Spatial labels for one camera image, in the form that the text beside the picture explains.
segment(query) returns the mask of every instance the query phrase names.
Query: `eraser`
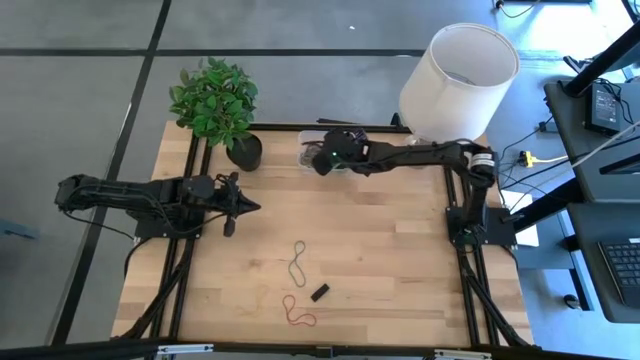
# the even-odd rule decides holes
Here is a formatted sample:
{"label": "eraser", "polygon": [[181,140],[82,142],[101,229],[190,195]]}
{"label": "eraser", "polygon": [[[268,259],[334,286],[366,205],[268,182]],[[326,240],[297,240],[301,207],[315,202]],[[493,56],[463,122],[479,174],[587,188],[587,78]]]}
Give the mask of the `eraser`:
{"label": "eraser", "polygon": [[318,301],[327,291],[329,291],[329,285],[324,284],[320,286],[320,289],[316,290],[316,292],[311,295],[311,300],[313,300],[313,302]]}

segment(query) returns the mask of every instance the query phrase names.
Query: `keyboard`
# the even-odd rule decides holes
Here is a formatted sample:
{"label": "keyboard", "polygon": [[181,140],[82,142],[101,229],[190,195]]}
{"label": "keyboard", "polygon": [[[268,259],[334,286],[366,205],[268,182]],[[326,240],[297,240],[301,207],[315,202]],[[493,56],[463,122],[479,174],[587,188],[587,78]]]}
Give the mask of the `keyboard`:
{"label": "keyboard", "polygon": [[640,244],[598,243],[622,302],[640,308]]}

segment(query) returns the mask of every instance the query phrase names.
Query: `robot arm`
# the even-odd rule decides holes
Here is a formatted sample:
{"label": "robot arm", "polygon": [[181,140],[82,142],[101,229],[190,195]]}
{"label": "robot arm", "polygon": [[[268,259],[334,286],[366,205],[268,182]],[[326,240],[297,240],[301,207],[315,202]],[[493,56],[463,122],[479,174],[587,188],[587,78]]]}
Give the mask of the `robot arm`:
{"label": "robot arm", "polygon": [[458,176],[471,184],[471,196],[463,205],[462,225],[473,230],[485,227],[485,200],[487,190],[496,179],[497,156],[490,149],[475,143],[462,144],[449,141],[432,145],[394,146],[370,141],[358,132],[332,130],[313,159],[313,166],[320,175],[326,175],[337,166],[353,172],[370,174],[390,171],[398,166],[449,166]]}
{"label": "robot arm", "polygon": [[227,215],[224,235],[231,236],[237,216],[260,209],[247,199],[236,182],[238,173],[190,178],[154,180],[147,183],[107,181],[87,175],[71,176],[58,184],[55,203],[63,212],[86,210],[95,206],[123,209],[141,223],[155,226],[165,237],[193,235],[199,222],[197,211],[215,211]]}

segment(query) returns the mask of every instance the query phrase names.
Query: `butcher block tabletop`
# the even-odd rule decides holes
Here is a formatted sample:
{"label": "butcher block tabletop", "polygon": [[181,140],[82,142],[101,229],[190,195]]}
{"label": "butcher block tabletop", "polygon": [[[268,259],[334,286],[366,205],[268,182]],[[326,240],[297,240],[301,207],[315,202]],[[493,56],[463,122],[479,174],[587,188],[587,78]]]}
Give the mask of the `butcher block tabletop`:
{"label": "butcher block tabletop", "polygon": [[[209,175],[239,171],[242,192],[262,209],[238,217],[231,238],[222,236],[222,218],[196,240],[180,340],[470,345],[456,254],[447,236],[442,167],[322,177],[297,164],[298,132],[253,133],[263,144],[258,170],[239,170],[217,146]],[[396,145],[405,137],[369,134],[371,140]],[[153,179],[183,175],[190,140],[189,130],[167,123]],[[197,158],[194,175],[199,163]],[[499,206],[495,187],[488,202]],[[288,271],[298,241],[306,245],[298,257],[304,287],[296,286]],[[128,330],[156,295],[168,242],[152,239],[132,256],[114,336]],[[483,251],[494,302],[520,336],[532,341],[513,258],[497,246]],[[297,269],[292,271],[302,282]],[[329,291],[313,302],[310,296],[325,283]],[[303,316],[297,325],[289,323],[285,309],[294,299],[290,320],[313,315]],[[165,307],[161,335],[168,333],[172,302],[170,298]],[[481,340],[488,343],[482,307],[475,302]]]}

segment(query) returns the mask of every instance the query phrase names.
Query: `concrete floor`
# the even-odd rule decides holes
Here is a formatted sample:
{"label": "concrete floor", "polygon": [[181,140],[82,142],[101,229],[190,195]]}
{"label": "concrete floor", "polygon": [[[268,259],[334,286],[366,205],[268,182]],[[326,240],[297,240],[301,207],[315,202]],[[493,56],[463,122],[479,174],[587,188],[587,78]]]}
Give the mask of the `concrete floor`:
{"label": "concrete floor", "polygon": [[[0,48],[146,48],[161,3],[3,0]],[[526,6],[509,5],[507,10],[518,13]],[[487,129],[498,150],[548,118],[543,84],[571,75],[561,55],[593,55],[630,25],[615,0],[597,0],[592,6],[539,5],[518,19],[492,12],[490,0],[174,0],[159,48],[424,49],[435,32],[456,22],[501,31],[521,55],[521,72]],[[256,118],[262,122],[325,117],[386,124],[417,62],[386,57],[228,58],[260,86]],[[164,123],[171,118],[167,89],[178,82],[180,68],[196,63],[197,58],[189,57],[155,59],[119,179],[149,178]],[[139,57],[0,57],[0,218],[41,233],[38,240],[6,237],[0,242],[2,348],[48,341],[85,230],[52,204],[56,184],[77,173],[104,175],[141,64]],[[533,136],[508,156],[523,149],[540,158],[564,154],[554,135]],[[528,171],[517,169],[513,176],[520,178]],[[546,184],[544,190],[568,176]],[[134,228],[118,211],[109,211],[105,224],[128,232]],[[130,247],[127,239],[102,232],[69,341],[108,338]],[[536,343],[549,350],[637,357],[640,350],[633,339],[640,335],[640,326],[610,324],[599,310],[583,314],[558,305],[556,295],[574,291],[567,278],[568,273],[521,273]],[[615,336],[616,346],[590,341],[580,331],[585,327]],[[562,341],[553,337],[551,328],[562,334]]]}

